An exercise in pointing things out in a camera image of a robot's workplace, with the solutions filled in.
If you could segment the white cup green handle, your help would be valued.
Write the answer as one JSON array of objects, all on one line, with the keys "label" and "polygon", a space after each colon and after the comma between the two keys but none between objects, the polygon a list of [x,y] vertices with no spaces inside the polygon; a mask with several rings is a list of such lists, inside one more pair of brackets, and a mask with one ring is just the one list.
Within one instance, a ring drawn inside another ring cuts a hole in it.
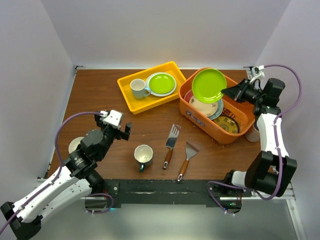
[{"label": "white cup green handle", "polygon": [[134,158],[139,164],[139,172],[142,173],[153,163],[153,149],[146,144],[139,145],[134,150]]}]

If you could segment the yellow patterned plate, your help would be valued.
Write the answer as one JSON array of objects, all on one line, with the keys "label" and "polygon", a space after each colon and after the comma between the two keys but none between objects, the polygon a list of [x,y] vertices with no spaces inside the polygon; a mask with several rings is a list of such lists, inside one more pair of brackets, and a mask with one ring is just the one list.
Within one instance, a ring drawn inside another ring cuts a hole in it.
[{"label": "yellow patterned plate", "polygon": [[220,128],[230,134],[238,134],[240,132],[240,126],[236,120],[227,115],[220,115],[213,120]]}]

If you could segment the red and teal plate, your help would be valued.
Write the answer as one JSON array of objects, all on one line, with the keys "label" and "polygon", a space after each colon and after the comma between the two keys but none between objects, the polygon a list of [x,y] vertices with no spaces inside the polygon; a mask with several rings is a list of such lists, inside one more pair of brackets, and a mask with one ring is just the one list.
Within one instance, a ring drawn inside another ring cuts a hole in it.
[{"label": "red and teal plate", "polygon": [[[183,99],[184,99],[187,103],[189,103],[189,100],[191,99],[192,96],[194,96],[194,94],[193,94],[192,90],[189,90],[189,91],[186,93],[186,95],[184,96]],[[215,103],[218,103],[218,109],[217,109],[216,113],[215,113],[214,115],[212,115],[212,116],[209,116],[209,117],[206,116],[206,117],[209,118],[210,120],[214,120],[214,119],[216,119],[217,117],[219,117],[219,116],[222,114],[223,109],[224,109],[224,103],[223,103],[223,100],[222,100],[222,99],[219,99],[219,100],[216,101]]]}]

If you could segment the cream plate small motifs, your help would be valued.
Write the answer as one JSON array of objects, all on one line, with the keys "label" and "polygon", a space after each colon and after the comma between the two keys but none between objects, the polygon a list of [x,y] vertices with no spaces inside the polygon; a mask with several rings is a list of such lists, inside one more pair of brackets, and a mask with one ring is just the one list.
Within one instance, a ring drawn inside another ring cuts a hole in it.
[{"label": "cream plate small motifs", "polygon": [[198,110],[201,114],[206,117],[210,117],[218,110],[218,103],[203,103],[199,101],[195,96],[192,96],[188,102],[192,107]]}]

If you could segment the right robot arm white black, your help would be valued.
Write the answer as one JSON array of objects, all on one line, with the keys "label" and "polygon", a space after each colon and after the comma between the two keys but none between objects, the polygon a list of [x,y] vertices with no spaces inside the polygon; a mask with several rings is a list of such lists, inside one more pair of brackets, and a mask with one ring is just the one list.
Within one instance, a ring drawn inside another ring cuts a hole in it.
[{"label": "right robot arm white black", "polygon": [[223,183],[223,192],[235,196],[241,188],[263,192],[270,200],[281,197],[296,169],[297,161],[290,158],[282,132],[282,113],[277,106],[285,83],[277,78],[268,79],[262,90],[254,87],[248,79],[222,90],[222,93],[238,103],[253,105],[255,124],[260,136],[261,150],[247,171],[230,171]]}]

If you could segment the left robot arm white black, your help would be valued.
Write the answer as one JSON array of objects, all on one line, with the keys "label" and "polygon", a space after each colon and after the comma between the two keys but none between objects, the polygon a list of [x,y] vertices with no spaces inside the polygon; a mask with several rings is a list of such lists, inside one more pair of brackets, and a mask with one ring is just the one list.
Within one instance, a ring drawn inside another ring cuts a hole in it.
[{"label": "left robot arm white black", "polygon": [[121,130],[123,113],[117,110],[93,112],[97,128],[86,133],[75,149],[62,160],[58,138],[54,140],[59,167],[35,190],[16,202],[5,202],[0,210],[18,240],[29,240],[52,213],[82,197],[100,196],[104,179],[96,172],[114,140],[128,140],[132,124]]}]

